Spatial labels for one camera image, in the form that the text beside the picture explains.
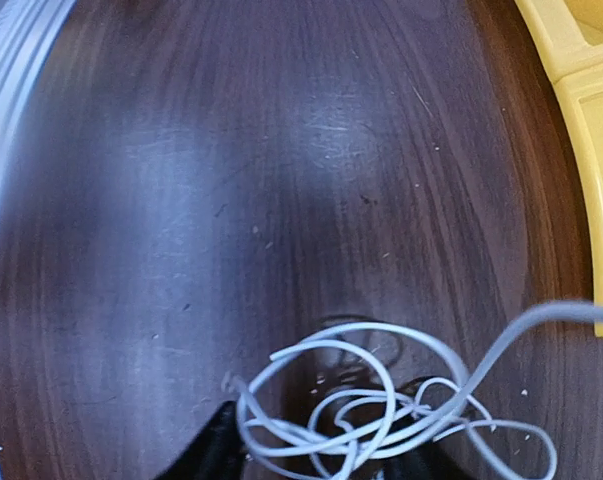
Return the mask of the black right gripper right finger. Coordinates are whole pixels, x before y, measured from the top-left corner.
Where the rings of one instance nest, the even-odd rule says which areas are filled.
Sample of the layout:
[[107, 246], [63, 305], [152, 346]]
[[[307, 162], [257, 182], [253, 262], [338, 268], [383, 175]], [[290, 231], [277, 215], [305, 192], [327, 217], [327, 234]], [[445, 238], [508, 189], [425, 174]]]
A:
[[382, 472], [385, 480], [473, 480], [434, 442], [386, 459]]

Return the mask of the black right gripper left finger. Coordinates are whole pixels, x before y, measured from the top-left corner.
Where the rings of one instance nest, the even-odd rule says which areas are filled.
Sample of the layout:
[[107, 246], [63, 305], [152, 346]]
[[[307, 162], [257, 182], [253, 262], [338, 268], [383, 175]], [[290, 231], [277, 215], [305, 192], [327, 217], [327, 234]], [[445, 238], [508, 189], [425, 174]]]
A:
[[246, 451], [236, 420], [236, 402], [225, 401], [181, 455], [157, 480], [239, 480]]

